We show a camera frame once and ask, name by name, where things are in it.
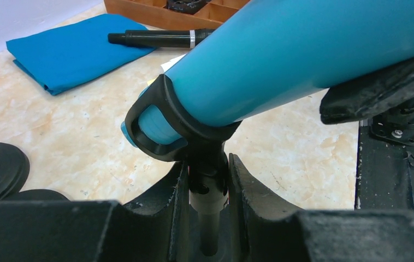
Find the blue toy microphone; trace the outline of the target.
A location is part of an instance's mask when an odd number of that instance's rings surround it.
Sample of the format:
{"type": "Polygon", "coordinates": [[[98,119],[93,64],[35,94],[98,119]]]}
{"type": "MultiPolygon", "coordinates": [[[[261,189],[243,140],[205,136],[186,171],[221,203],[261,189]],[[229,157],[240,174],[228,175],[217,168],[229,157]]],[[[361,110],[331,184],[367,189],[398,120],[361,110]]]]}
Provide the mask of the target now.
{"type": "Polygon", "coordinates": [[[238,121],[414,57],[414,1],[250,1],[170,67],[187,121],[145,90],[121,124],[134,144],[227,140],[238,121]]]}

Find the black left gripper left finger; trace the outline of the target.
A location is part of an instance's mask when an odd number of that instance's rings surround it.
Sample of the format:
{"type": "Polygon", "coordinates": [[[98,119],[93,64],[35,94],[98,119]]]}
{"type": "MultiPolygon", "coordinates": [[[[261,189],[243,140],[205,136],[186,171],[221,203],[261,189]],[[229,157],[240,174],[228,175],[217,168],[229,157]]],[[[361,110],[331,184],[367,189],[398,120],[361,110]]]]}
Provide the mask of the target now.
{"type": "Polygon", "coordinates": [[[132,201],[0,201],[0,261],[187,261],[187,165],[132,201]]]}

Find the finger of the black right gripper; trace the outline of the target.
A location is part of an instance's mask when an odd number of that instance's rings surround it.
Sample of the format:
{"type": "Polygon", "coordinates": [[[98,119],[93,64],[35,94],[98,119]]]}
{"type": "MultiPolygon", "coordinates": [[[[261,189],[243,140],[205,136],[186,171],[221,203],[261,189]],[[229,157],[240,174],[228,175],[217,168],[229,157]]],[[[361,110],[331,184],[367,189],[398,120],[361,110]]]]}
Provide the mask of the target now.
{"type": "Polygon", "coordinates": [[[332,86],[320,103],[324,124],[355,122],[414,100],[414,57],[332,86]]]}

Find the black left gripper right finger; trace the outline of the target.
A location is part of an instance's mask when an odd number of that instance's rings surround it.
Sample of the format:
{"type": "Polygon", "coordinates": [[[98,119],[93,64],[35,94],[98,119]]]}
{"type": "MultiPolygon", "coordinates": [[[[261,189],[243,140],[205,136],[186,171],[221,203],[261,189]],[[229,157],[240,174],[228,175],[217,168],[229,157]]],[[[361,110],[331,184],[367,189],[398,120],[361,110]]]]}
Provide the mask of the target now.
{"type": "Polygon", "coordinates": [[[233,261],[414,261],[414,211],[305,210],[229,155],[233,261]]]}

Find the yellow toy microphone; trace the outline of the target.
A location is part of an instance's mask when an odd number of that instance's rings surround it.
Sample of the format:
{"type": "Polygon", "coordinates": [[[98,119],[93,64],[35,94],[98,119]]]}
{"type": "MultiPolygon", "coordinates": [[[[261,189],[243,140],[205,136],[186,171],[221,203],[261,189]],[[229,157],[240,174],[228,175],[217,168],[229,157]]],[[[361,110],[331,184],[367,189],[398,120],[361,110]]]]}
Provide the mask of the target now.
{"type": "Polygon", "coordinates": [[[151,79],[151,80],[149,80],[148,82],[147,82],[147,85],[148,86],[150,86],[152,83],[154,83],[154,81],[155,81],[156,79],[151,79]]]}

